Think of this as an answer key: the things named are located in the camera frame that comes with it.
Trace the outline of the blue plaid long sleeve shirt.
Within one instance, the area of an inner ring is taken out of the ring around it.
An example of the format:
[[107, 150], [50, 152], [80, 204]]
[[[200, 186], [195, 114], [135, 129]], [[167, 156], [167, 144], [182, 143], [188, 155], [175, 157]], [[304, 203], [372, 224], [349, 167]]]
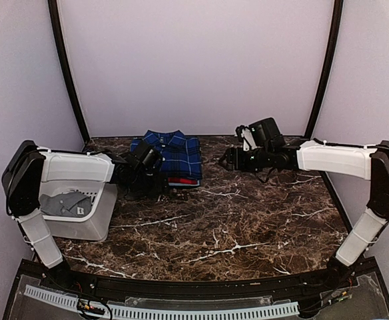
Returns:
[[198, 137], [186, 136], [179, 130], [170, 133], [148, 130], [143, 137], [131, 141], [130, 151], [134, 151], [142, 141], [162, 155], [161, 171], [169, 177], [202, 179], [202, 157]]

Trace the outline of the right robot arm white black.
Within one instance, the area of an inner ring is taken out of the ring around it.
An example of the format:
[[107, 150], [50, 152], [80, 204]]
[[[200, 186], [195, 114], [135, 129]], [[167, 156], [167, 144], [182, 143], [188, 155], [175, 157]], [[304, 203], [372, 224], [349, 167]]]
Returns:
[[363, 212], [353, 222], [347, 238], [336, 250], [321, 283], [335, 289], [347, 278], [351, 267], [389, 225], [389, 141], [376, 144], [332, 143], [297, 138], [287, 141], [273, 118], [236, 128], [238, 146], [229, 147], [218, 160], [227, 171], [317, 171], [329, 177], [363, 181]]

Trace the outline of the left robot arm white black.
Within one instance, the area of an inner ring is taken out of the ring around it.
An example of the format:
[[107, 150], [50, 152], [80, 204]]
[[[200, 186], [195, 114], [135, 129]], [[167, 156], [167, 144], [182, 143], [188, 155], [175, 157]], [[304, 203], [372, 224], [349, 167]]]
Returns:
[[55, 238], [104, 241], [119, 191], [147, 197], [168, 191], [162, 162], [161, 154], [145, 142], [113, 155], [46, 149], [26, 140], [1, 177], [6, 214], [50, 269], [50, 281], [68, 291], [75, 286], [75, 275], [63, 266]]

